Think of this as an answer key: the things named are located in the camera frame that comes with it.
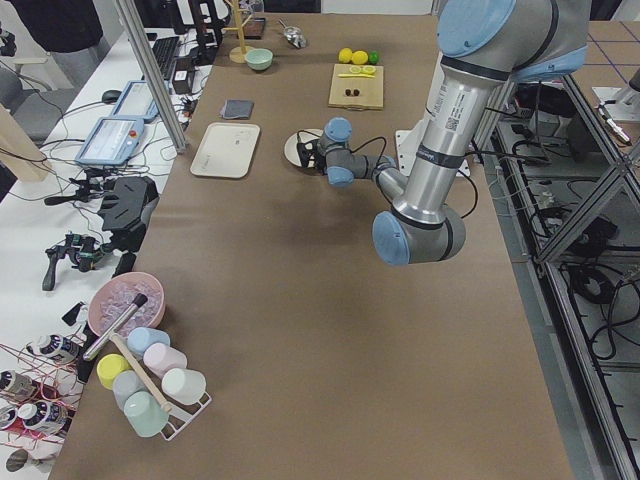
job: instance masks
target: lemon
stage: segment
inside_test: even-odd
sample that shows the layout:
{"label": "lemon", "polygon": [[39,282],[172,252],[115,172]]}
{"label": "lemon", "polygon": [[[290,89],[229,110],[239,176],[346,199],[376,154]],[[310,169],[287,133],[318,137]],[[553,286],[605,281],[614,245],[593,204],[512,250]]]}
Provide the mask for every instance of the lemon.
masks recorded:
{"label": "lemon", "polygon": [[338,61],[340,63],[349,63],[351,61],[351,57],[353,57],[353,52],[350,48],[343,48],[338,53]]}
{"label": "lemon", "polygon": [[375,50],[372,50],[371,53],[369,54],[369,63],[371,65],[375,65],[380,61],[380,55],[378,55],[378,52],[376,52]]}
{"label": "lemon", "polygon": [[369,61],[369,54],[364,50],[358,50],[357,52],[353,52],[351,61],[356,65],[364,65]]}

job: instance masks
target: wooden cutting board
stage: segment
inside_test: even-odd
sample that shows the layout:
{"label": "wooden cutting board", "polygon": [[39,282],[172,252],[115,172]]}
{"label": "wooden cutting board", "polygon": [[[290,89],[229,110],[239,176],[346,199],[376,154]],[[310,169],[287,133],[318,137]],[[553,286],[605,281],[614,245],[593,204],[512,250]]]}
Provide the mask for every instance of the wooden cutting board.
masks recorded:
{"label": "wooden cutting board", "polygon": [[[337,63],[333,66],[329,106],[339,108],[358,108],[364,110],[382,110],[384,106],[384,67],[376,65],[374,78],[340,78],[339,74],[348,74],[352,65]],[[354,90],[360,94],[353,95]]]}

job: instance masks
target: robotic arm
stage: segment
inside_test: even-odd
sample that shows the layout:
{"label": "robotic arm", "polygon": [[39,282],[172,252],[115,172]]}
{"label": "robotic arm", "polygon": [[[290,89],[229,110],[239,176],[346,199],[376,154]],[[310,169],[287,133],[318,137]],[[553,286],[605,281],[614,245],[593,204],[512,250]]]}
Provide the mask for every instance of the robotic arm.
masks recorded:
{"label": "robotic arm", "polygon": [[389,158],[352,155],[351,126],[335,118],[317,144],[329,183],[370,178],[391,200],[373,241],[390,265],[445,260],[465,240],[446,198],[489,96],[507,80],[557,78],[582,66],[590,1],[449,0],[438,24],[444,80],[407,179]]}

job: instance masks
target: label sticker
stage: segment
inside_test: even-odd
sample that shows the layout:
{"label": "label sticker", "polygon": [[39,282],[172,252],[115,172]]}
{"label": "label sticker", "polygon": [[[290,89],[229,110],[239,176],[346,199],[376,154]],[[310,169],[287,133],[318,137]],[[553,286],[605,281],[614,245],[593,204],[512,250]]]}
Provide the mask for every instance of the label sticker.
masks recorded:
{"label": "label sticker", "polygon": [[443,129],[462,135],[478,98],[472,90],[451,89],[442,85],[433,107],[436,123]]}

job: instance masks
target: computer mouse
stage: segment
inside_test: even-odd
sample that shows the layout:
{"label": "computer mouse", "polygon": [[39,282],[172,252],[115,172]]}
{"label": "computer mouse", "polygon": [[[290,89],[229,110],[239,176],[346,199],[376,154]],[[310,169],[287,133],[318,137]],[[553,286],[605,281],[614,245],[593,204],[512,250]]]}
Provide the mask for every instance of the computer mouse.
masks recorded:
{"label": "computer mouse", "polygon": [[102,103],[106,103],[107,105],[110,103],[116,103],[118,98],[120,98],[120,94],[122,92],[120,90],[107,90],[102,94]]}

